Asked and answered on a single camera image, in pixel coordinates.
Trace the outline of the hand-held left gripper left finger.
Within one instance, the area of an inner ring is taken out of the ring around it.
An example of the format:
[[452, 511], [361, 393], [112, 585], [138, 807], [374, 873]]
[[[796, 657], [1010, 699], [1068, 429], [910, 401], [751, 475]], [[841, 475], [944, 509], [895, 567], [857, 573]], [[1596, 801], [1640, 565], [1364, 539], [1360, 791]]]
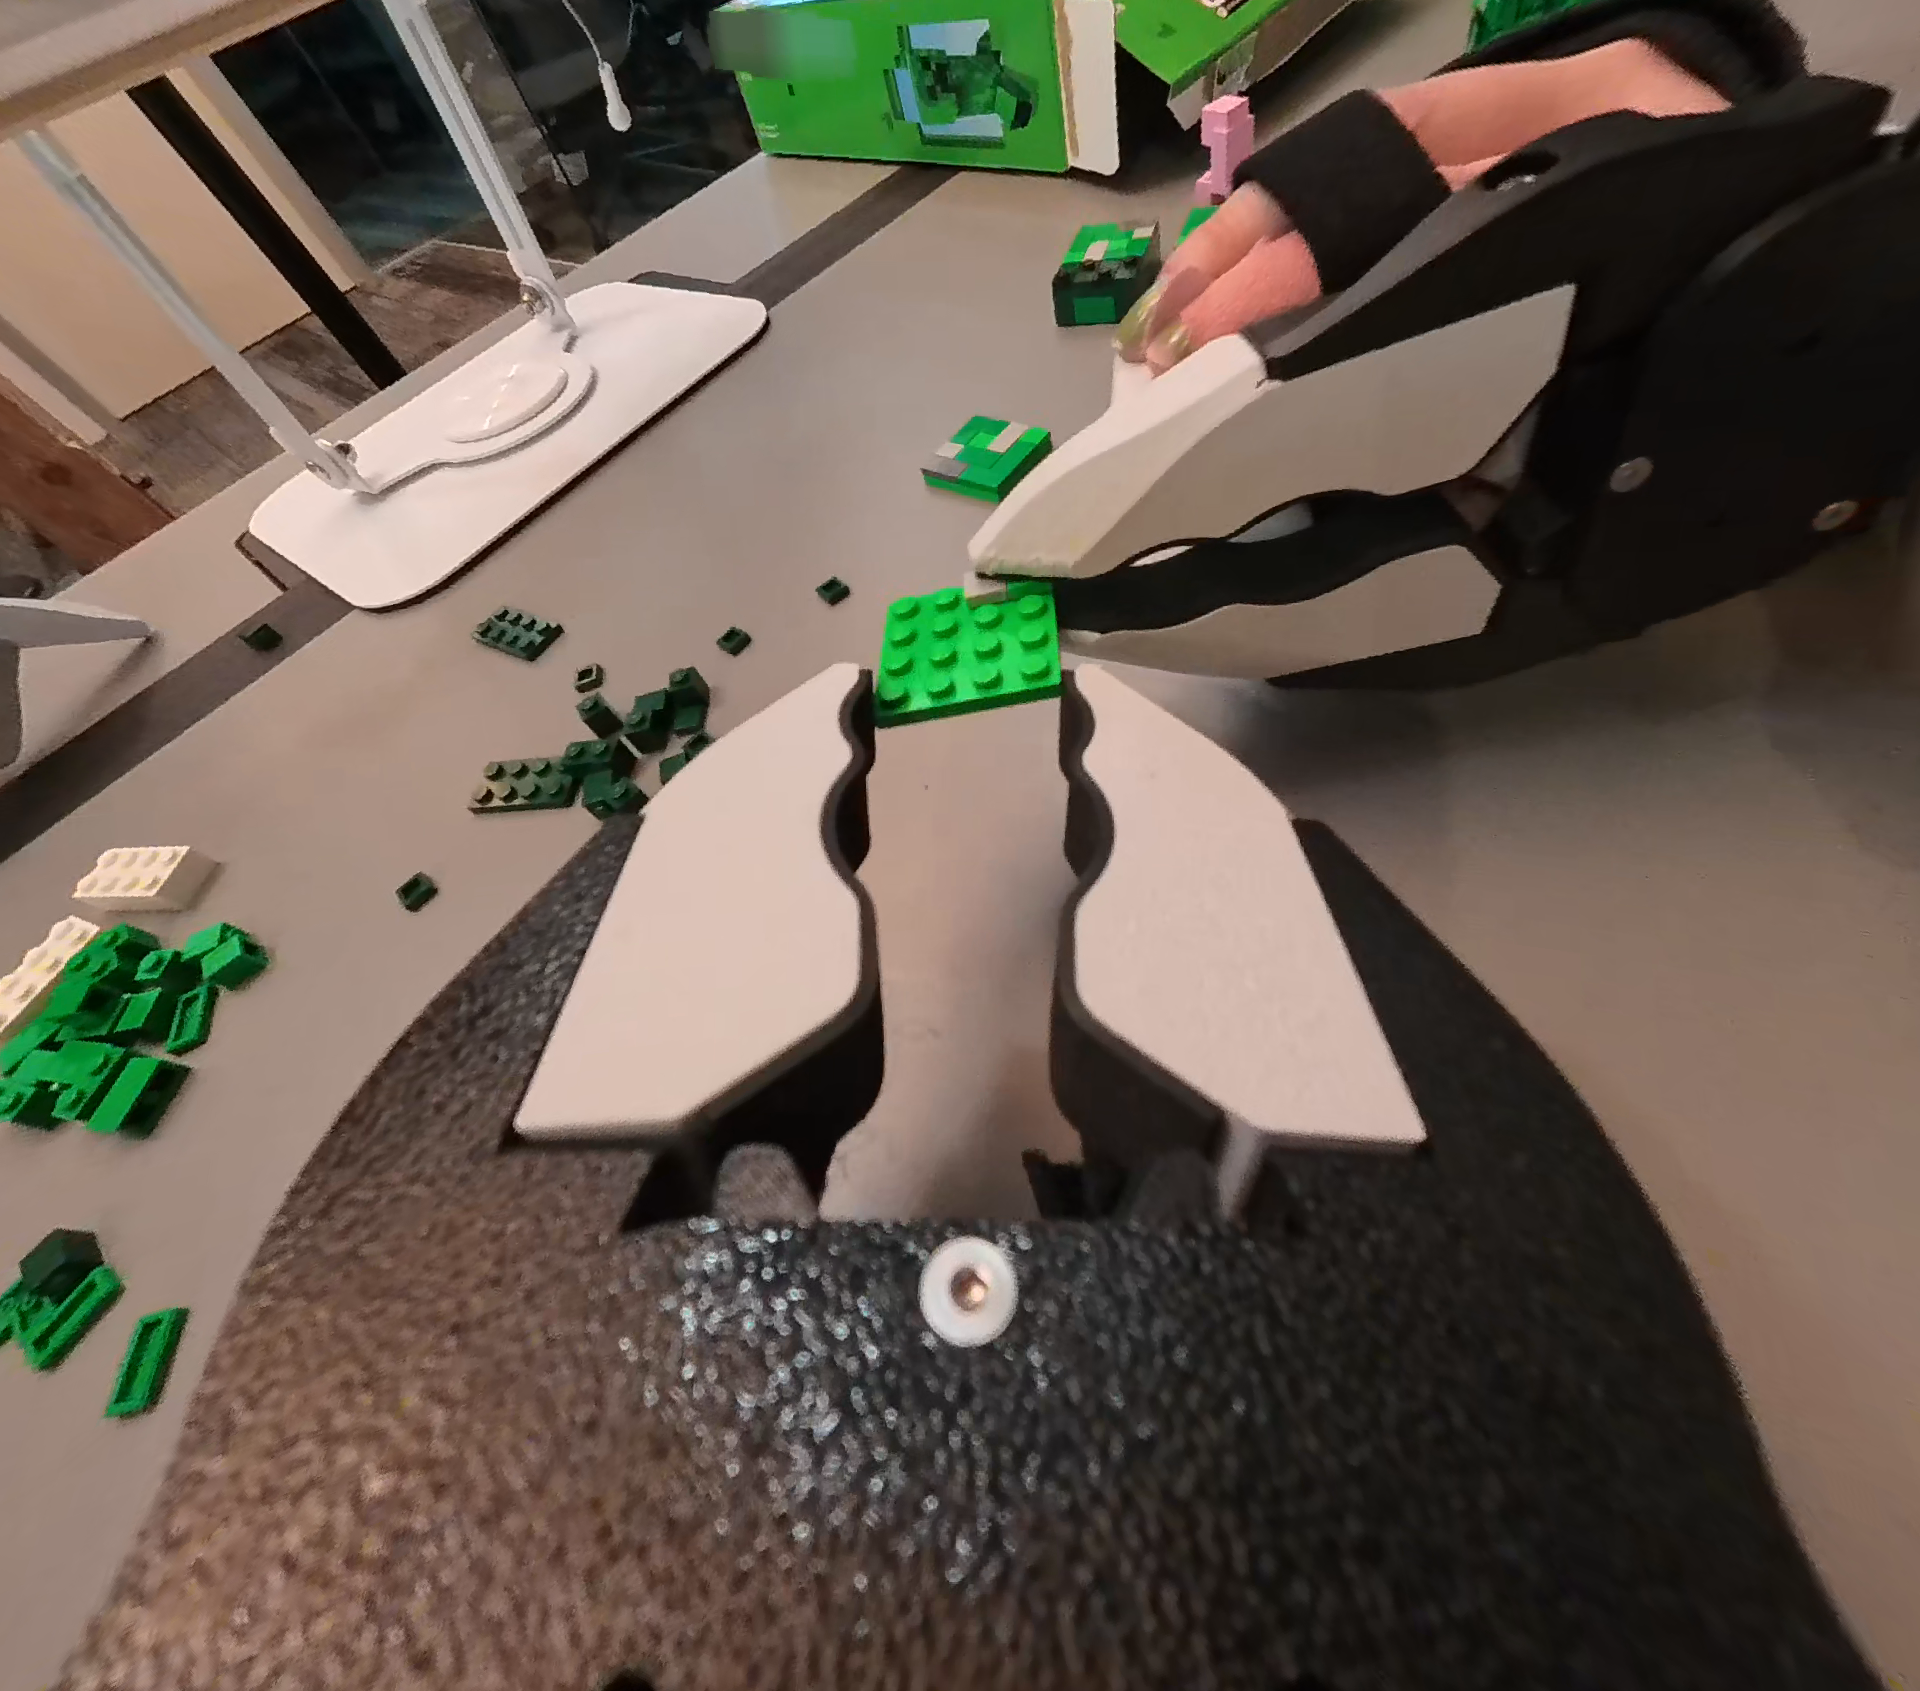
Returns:
[[875, 679], [825, 667], [651, 803], [513, 1133], [648, 1155], [632, 1218], [715, 1210], [725, 1161], [821, 1196], [886, 1071], [870, 849]]

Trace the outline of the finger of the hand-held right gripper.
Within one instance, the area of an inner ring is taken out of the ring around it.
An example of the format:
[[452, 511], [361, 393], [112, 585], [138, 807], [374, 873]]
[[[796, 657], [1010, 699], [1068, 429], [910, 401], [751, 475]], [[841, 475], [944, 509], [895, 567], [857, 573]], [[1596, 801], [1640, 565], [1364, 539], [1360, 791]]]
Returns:
[[1400, 335], [1322, 305], [1119, 389], [976, 529], [980, 577], [1092, 577], [1241, 533], [1326, 493], [1397, 497], [1468, 473], [1559, 369], [1560, 285]]
[[1479, 637], [1503, 579], [1452, 511], [1343, 511], [1061, 579], [1067, 645], [1233, 679], [1329, 671]]

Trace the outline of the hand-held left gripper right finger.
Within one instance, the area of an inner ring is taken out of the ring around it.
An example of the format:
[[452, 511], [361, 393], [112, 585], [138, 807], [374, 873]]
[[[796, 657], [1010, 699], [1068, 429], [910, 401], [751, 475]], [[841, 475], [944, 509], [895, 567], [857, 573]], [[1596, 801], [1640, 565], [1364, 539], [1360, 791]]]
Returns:
[[1063, 681], [1061, 769], [1055, 1101], [1089, 1167], [1121, 1188], [1194, 1153], [1235, 1220], [1277, 1151], [1425, 1149], [1287, 803], [1099, 663]]

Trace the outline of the bright green square lego plate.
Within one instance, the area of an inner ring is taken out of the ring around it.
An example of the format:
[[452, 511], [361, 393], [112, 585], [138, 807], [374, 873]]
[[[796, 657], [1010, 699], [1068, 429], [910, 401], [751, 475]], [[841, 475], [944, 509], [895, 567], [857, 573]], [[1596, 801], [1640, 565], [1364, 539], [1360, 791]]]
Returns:
[[1014, 581], [989, 599], [961, 587], [895, 599], [875, 671], [881, 729], [1061, 695], [1052, 587]]

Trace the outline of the green grey tiled lego square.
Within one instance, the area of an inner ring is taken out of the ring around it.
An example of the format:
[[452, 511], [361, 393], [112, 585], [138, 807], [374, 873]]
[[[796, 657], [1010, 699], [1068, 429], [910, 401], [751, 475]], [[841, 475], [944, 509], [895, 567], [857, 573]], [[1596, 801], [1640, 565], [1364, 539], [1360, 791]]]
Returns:
[[1050, 451], [1047, 427], [974, 415], [923, 461], [923, 479], [936, 489], [1001, 503]]

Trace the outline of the green lego box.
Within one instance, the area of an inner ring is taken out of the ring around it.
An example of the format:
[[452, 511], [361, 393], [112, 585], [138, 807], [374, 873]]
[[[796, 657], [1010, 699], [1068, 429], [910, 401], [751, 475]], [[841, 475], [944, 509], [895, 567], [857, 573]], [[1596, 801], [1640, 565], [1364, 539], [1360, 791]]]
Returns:
[[732, 0], [708, 39], [766, 153], [1112, 177], [1353, 1]]

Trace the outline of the white lego brick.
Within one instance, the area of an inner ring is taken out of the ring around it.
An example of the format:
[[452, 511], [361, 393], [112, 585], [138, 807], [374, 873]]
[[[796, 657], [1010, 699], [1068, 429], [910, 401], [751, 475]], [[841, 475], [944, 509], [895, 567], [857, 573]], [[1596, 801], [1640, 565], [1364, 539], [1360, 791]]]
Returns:
[[60, 917], [3, 977], [3, 1039], [28, 1025], [60, 983], [69, 963], [101, 933], [78, 915]]
[[99, 853], [71, 895], [74, 903], [102, 911], [184, 911], [221, 867], [190, 843], [112, 845]]

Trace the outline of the pile of bright green lego pieces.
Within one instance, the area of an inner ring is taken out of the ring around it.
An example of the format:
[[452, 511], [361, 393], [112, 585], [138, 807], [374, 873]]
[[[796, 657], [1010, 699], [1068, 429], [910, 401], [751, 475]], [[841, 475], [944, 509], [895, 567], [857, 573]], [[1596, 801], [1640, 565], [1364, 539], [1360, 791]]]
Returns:
[[146, 1137], [193, 1077], [224, 997], [272, 963], [224, 921], [180, 943], [127, 921], [101, 927], [43, 1011], [3, 1039], [3, 1123]]

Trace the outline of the narrow bright green lego plate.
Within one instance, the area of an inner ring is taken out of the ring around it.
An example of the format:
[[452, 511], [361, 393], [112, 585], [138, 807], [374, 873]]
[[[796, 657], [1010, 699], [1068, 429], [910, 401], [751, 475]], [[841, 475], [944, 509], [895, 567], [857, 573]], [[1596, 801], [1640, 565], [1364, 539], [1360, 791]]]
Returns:
[[169, 1304], [134, 1318], [114, 1370], [104, 1414], [151, 1414], [169, 1388], [180, 1340], [190, 1318], [184, 1304]]

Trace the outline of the green lego piece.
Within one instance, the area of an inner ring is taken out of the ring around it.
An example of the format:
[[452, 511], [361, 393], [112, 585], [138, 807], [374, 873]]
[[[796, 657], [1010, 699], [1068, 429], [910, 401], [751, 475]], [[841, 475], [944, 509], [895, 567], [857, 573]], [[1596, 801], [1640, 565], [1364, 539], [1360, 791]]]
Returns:
[[55, 1226], [17, 1260], [3, 1292], [3, 1340], [36, 1370], [60, 1366], [124, 1288], [95, 1230]]

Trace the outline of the person's right hand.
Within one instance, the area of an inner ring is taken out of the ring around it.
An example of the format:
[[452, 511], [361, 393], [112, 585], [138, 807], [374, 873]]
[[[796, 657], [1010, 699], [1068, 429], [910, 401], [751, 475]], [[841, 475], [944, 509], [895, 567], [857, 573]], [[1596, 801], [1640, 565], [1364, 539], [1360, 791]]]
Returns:
[[[1727, 107], [1704, 79], [1645, 39], [1554, 61], [1433, 75], [1385, 91], [1452, 189], [1513, 151], [1611, 111], [1690, 117]], [[1117, 355], [1154, 373], [1219, 337], [1296, 311], [1322, 291], [1307, 237], [1260, 187], [1237, 189], [1165, 263], [1117, 329]]]

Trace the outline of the white book stand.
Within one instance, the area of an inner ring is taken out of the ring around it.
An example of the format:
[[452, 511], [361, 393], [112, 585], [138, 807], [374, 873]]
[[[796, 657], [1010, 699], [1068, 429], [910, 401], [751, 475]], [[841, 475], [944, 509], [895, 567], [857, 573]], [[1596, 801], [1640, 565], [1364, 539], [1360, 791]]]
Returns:
[[564, 293], [427, 0], [381, 0], [492, 223], [526, 321], [349, 443], [304, 429], [215, 329], [52, 121], [333, 0], [4, 0], [4, 139], [237, 389], [299, 471], [252, 535], [336, 597], [392, 609], [449, 583], [765, 331], [762, 303], [648, 283]]

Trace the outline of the idle black white gripper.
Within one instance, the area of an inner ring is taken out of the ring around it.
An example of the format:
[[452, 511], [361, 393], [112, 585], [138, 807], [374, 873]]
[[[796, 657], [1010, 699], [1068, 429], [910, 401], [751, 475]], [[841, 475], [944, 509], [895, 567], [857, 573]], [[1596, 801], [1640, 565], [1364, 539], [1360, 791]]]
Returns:
[[71, 599], [3, 599], [3, 779], [99, 721], [156, 631]]

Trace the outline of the thick wooden beam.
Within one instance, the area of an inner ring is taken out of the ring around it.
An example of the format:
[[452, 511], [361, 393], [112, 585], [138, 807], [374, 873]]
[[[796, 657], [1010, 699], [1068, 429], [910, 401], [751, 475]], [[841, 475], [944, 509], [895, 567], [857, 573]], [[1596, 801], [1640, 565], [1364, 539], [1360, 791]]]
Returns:
[[174, 521], [107, 457], [69, 441], [3, 387], [3, 507], [38, 543], [91, 573]]

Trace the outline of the black desk leg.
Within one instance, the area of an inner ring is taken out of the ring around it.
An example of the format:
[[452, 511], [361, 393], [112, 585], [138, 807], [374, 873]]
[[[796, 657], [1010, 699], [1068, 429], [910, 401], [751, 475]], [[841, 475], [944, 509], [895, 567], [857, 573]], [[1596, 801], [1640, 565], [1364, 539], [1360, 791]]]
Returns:
[[129, 95], [368, 381], [376, 389], [401, 381], [407, 375], [401, 359], [174, 83], [153, 77], [134, 83]]

